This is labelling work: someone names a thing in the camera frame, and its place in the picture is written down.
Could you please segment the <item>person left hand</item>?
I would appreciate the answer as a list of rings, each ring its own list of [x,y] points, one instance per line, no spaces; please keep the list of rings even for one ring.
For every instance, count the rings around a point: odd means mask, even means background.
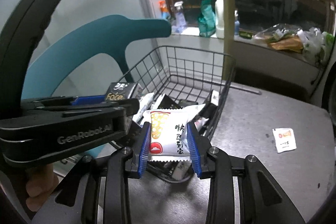
[[[54,173],[54,165],[48,164],[35,169],[26,184],[29,197],[26,205],[30,211],[37,212],[58,186],[59,178]]]

